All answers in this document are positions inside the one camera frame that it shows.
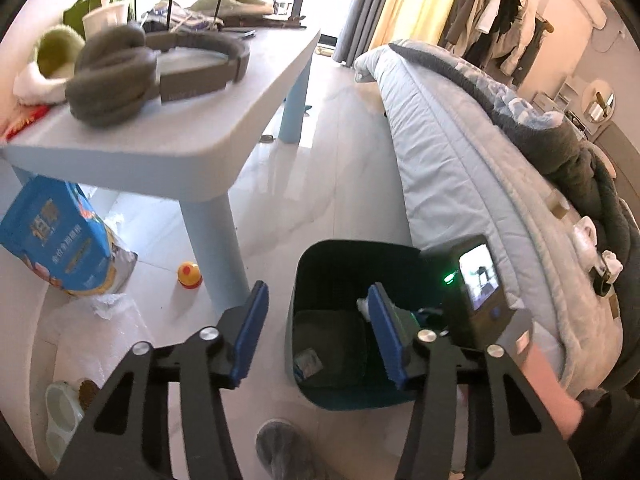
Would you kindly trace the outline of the person's right hand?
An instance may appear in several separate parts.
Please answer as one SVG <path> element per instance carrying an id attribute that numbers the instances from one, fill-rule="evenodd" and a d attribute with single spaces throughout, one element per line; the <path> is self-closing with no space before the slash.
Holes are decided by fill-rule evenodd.
<path id="1" fill-rule="evenodd" d="M 563 439 L 568 440 L 582 421 L 582 404 L 564 390 L 544 352 L 536 344 L 530 347 L 521 371 L 544 404 Z"/>

